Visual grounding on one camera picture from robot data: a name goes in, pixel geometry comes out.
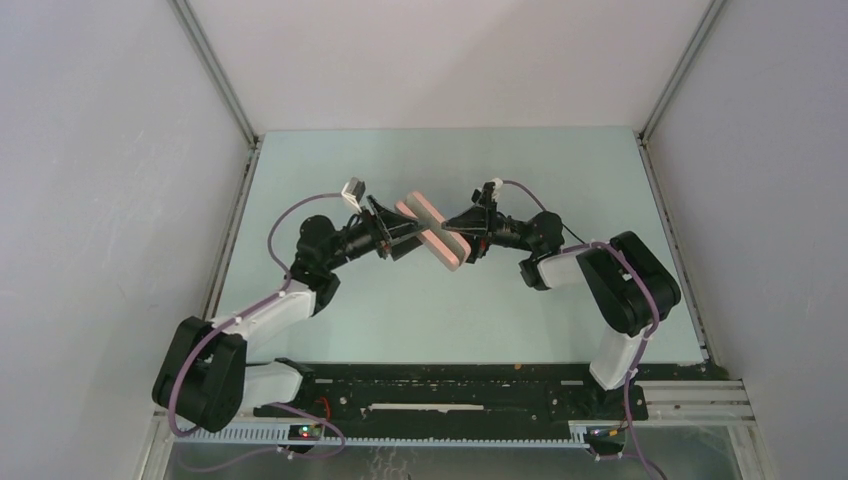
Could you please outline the pink glasses case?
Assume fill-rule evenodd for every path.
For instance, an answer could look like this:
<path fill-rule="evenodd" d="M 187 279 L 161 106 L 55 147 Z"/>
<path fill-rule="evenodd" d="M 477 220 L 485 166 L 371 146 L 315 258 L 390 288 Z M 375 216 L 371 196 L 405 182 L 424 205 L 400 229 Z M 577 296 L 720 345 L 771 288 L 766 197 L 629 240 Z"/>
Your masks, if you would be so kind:
<path fill-rule="evenodd" d="M 410 192 L 395 207 L 399 213 L 417 219 L 424 230 L 417 239 L 451 272 L 458 270 L 470 257 L 471 246 L 459 233 L 446 230 L 446 218 L 419 191 Z"/>

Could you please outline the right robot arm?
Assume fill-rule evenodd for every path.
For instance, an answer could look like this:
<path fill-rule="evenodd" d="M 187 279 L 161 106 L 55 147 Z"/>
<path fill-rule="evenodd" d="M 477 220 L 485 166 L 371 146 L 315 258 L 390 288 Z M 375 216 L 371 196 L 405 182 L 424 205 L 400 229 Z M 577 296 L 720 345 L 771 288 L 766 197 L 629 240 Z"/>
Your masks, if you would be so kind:
<path fill-rule="evenodd" d="M 446 231 L 470 243 L 468 261 L 492 246 L 528 252 L 519 264 L 525 284 L 547 291 L 585 283 L 607 326 L 589 364 L 590 384 L 581 392 L 585 411 L 606 418 L 622 403 L 619 389 L 634 379 L 648 342 L 680 303 L 680 287 L 671 273 L 632 231 L 608 241 L 568 247 L 561 217 L 542 209 L 517 220 L 498 209 L 499 184 L 490 181 L 472 195 L 463 213 L 442 221 Z"/>

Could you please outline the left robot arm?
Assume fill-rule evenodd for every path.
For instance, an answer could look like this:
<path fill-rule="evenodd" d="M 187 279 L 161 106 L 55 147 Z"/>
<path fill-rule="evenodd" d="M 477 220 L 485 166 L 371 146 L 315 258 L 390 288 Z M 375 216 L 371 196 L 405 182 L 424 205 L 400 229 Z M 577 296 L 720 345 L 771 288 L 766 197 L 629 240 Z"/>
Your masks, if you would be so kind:
<path fill-rule="evenodd" d="M 178 437 L 198 430 L 218 432 L 243 408 L 278 403 L 304 416 L 316 403 L 305 372 L 288 360 L 252 364 L 257 349 L 296 323 L 320 313 L 340 286 L 335 269 L 371 252 L 398 258 L 426 231 L 423 219 L 390 209 L 374 197 L 355 199 L 348 224 L 336 227 L 325 215 L 306 218 L 298 229 L 292 264 L 283 264 L 280 287 L 228 316 L 182 320 L 152 388 Z"/>

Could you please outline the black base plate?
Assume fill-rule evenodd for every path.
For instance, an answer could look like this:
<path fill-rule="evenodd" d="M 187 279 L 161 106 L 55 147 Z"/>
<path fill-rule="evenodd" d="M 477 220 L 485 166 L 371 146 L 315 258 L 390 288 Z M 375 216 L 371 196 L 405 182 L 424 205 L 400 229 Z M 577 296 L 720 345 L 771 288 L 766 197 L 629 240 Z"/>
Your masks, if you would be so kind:
<path fill-rule="evenodd" d="M 585 364 L 318 364 L 292 406 L 349 439 L 566 441 L 648 417 L 644 391 L 604 393 Z"/>

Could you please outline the aluminium frame rail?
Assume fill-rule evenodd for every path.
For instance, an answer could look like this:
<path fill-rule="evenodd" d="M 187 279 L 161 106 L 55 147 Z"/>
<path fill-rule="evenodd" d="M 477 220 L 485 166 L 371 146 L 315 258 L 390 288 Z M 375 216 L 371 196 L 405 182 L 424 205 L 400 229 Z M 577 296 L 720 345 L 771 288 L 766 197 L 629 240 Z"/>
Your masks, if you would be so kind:
<path fill-rule="evenodd" d="M 638 381 L 629 393 L 598 393 L 556 378 L 324 378 L 293 402 L 352 436 L 551 437 L 576 426 L 637 423 L 727 424 L 750 421 L 741 385 L 711 381 Z"/>

